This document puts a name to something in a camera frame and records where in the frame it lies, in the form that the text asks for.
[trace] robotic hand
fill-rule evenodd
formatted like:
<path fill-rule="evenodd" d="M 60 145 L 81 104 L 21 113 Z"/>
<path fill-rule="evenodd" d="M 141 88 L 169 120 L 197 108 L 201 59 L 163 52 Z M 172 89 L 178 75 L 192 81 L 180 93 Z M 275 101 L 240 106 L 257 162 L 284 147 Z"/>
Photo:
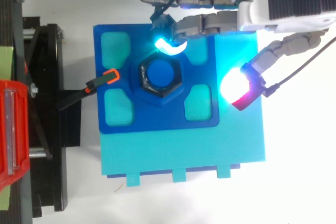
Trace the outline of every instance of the robotic hand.
<path fill-rule="evenodd" d="M 270 68 L 281 56 L 300 54 L 316 48 L 327 29 L 336 22 L 335 0 L 141 0 L 152 4 L 155 12 L 151 17 L 153 29 L 164 32 L 170 42 L 182 44 L 188 39 L 211 35 L 225 35 L 227 32 L 255 32 L 266 29 L 275 33 L 297 33 L 274 41 L 254 59 L 241 68 L 250 83 L 258 85 L 258 92 L 243 99 L 238 109 L 246 108 L 262 93 L 272 94 L 264 87 L 261 74 Z M 217 14 L 185 17 L 175 22 L 169 15 L 163 15 L 169 6 L 181 8 L 220 9 Z"/>

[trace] blue knob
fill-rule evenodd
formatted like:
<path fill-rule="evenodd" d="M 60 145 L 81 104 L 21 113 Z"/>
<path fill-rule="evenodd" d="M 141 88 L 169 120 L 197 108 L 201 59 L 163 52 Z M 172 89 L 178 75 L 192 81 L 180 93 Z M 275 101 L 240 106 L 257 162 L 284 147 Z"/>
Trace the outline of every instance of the blue knob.
<path fill-rule="evenodd" d="M 147 69 L 149 81 L 158 88 L 167 87 L 174 80 L 174 69 L 172 65 L 165 60 L 153 61 Z"/>

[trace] black metal frame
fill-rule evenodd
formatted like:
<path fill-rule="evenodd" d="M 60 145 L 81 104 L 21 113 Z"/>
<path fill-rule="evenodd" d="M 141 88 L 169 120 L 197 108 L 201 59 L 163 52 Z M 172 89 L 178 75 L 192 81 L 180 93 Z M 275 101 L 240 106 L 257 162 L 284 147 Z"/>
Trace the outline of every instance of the black metal frame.
<path fill-rule="evenodd" d="M 24 42 L 23 28 L 35 29 L 31 40 Z M 12 80 L 39 88 L 35 98 L 29 96 L 29 146 L 43 147 L 47 156 L 31 159 L 30 171 L 11 186 L 1 224 L 32 223 L 32 217 L 41 217 L 42 206 L 55 211 L 67 206 L 65 147 L 80 146 L 81 101 L 63 111 L 56 107 L 77 92 L 63 90 L 60 34 L 55 24 L 40 26 L 38 17 L 23 18 L 21 3 L 0 0 L 0 46 L 14 48 Z"/>
<path fill-rule="evenodd" d="M 25 17 L 25 23 L 33 23 L 38 17 Z M 54 206 L 55 211 L 63 211 L 67 206 L 66 153 L 65 147 L 80 145 L 81 101 L 59 111 L 57 104 L 72 91 L 62 91 L 61 29 L 55 24 L 37 25 L 32 40 L 25 40 L 26 62 L 32 82 L 39 88 L 31 99 L 30 109 L 36 109 L 39 121 L 31 120 L 29 126 L 29 146 L 42 147 L 49 151 L 50 158 L 31 159 L 31 190 L 33 217 L 41 217 L 41 207 Z M 43 130 L 48 150 L 41 141 L 38 128 Z"/>

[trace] red light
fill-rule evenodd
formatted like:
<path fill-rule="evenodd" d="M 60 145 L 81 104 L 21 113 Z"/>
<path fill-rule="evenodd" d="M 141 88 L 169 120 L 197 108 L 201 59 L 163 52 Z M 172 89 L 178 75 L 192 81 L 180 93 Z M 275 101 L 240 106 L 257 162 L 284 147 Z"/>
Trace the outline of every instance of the red light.
<path fill-rule="evenodd" d="M 240 68 L 233 68 L 222 79 L 220 90 L 228 103 L 234 103 L 250 90 L 250 84 Z"/>

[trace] white robot part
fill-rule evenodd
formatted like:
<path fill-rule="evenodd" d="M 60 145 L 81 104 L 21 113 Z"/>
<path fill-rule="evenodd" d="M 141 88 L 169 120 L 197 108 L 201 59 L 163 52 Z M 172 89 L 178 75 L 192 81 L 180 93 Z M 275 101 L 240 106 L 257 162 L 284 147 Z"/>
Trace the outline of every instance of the white robot part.
<path fill-rule="evenodd" d="M 243 0 L 238 8 L 238 30 L 241 31 L 267 28 L 276 33 L 304 33 L 327 29 L 335 22 L 336 10 L 322 11 L 317 15 L 293 15 L 270 19 L 269 0 Z"/>

